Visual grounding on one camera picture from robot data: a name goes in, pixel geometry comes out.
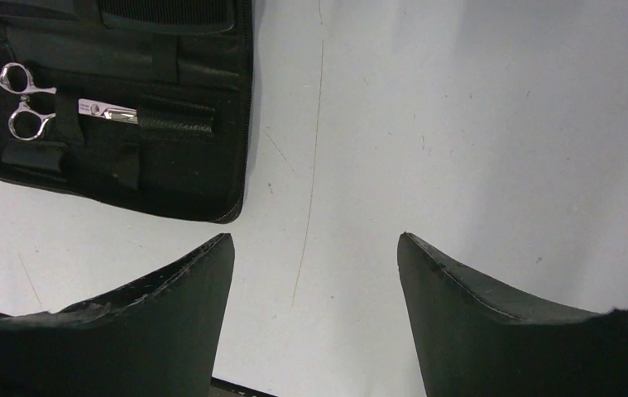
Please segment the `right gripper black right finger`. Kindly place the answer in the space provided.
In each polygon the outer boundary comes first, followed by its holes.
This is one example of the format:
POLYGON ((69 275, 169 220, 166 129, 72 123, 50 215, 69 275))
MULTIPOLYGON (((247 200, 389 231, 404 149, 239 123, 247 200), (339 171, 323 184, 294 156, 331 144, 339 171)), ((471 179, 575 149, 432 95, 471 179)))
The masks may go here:
POLYGON ((397 263, 428 396, 628 396, 628 310, 542 299, 408 232, 397 263))

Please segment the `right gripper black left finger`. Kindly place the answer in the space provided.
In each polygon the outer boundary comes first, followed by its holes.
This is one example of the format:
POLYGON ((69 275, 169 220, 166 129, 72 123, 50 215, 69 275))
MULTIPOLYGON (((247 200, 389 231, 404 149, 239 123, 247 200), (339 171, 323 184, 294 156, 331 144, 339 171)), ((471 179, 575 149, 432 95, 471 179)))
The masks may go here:
POLYGON ((205 396, 232 237, 57 313, 0 313, 0 396, 205 396))

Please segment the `black zippered tool case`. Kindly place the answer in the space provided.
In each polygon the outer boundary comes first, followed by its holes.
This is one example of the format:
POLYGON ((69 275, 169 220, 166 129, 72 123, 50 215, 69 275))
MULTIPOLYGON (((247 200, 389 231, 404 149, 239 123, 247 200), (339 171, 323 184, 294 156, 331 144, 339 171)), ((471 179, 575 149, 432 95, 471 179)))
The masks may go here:
POLYGON ((36 141, 7 121, 19 97, 0 88, 0 180, 163 218, 227 223, 240 213, 253 80, 252 3, 232 29, 166 35, 110 28, 99 1, 0 1, 0 69, 25 65, 31 106, 56 117, 36 141), (137 110, 212 109, 213 138, 162 139, 81 116, 79 98, 137 110))

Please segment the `silver scissors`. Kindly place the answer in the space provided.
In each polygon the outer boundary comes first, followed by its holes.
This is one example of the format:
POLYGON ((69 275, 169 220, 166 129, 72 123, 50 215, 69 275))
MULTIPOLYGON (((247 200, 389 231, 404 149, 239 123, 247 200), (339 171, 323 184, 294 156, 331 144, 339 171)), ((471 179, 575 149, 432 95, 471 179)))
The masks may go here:
MULTIPOLYGON (((31 96, 34 94, 56 95, 57 88, 38 87, 35 84, 31 71, 25 65, 17 62, 6 63, 0 69, 0 88, 19 97, 17 108, 10 114, 7 121, 7 127, 12 137, 19 141, 40 140, 45 135, 47 127, 55 120, 56 113, 41 113, 34 110, 31 106, 31 96), (15 89, 11 82, 10 74, 11 71, 15 69, 19 69, 25 75, 25 86, 22 89, 15 89), (32 115, 38 120, 38 128, 36 132, 30 136, 20 135, 16 129, 17 119, 25 114, 32 115)), ((72 109, 81 116, 134 125, 139 123, 136 109, 122 107, 112 103, 99 102, 93 99, 79 98, 72 109)))

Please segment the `black handled styling comb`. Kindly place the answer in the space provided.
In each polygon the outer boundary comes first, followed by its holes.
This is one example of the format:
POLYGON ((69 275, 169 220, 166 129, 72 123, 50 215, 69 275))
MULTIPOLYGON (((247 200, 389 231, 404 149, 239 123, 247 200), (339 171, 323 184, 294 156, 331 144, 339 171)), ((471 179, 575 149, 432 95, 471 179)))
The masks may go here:
POLYGON ((213 138, 215 112, 212 109, 160 109, 138 110, 137 121, 141 132, 162 139, 213 138))

